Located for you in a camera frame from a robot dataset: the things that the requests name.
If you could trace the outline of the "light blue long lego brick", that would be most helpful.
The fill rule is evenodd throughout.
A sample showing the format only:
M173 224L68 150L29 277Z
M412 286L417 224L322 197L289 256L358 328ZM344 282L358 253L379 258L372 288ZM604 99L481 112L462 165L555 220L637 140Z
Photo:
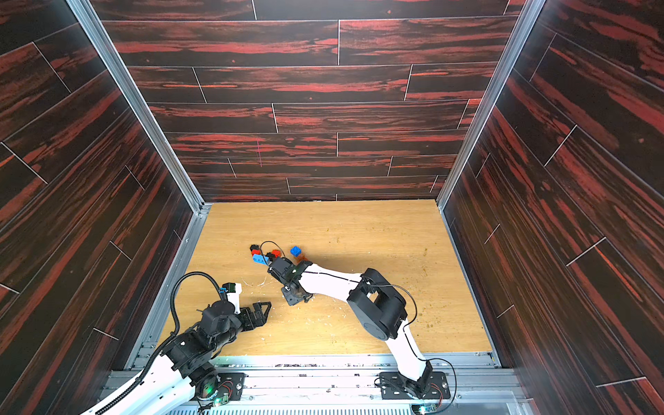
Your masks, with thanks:
M260 253L259 254L254 254L252 256L252 260L255 263L258 263L258 264L261 264L261 265L266 265L266 266L268 266L271 262L271 260L268 257L266 257L264 255L261 255Z

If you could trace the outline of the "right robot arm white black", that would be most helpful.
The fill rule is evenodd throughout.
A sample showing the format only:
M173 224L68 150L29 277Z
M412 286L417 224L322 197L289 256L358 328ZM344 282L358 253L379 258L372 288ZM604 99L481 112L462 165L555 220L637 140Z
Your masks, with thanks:
M374 269L364 273L340 273L309 261L293 264L290 259L269 262L268 273L282 285L290 306L320 294L347 303L361 326L385 342L398 367L396 384L416 399L425 396L432 378L432 364L420 353L409 328L406 299L397 287Z

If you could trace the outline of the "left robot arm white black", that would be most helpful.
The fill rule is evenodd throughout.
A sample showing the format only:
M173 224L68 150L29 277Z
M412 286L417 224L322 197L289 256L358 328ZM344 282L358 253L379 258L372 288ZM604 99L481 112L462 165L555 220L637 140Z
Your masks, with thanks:
M141 373L85 413L165 414L192 399L205 409L227 403L233 387L211 361L241 332L265 325L270 310L270 302L240 309L226 299L211 304L199 323L157 349Z

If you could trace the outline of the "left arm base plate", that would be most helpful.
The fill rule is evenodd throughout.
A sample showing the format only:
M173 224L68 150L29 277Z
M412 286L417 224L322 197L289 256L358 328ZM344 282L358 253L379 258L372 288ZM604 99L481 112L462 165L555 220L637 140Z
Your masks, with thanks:
M211 392L203 401L240 401L247 375L245 373L218 373L217 381L210 387Z

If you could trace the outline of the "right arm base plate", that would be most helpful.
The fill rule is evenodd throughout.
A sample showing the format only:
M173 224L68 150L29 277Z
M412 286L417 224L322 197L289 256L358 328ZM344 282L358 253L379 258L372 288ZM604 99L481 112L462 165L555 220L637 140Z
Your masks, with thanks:
M410 380L399 372L380 372L375 380L382 399L449 399L445 373L432 372L427 380Z

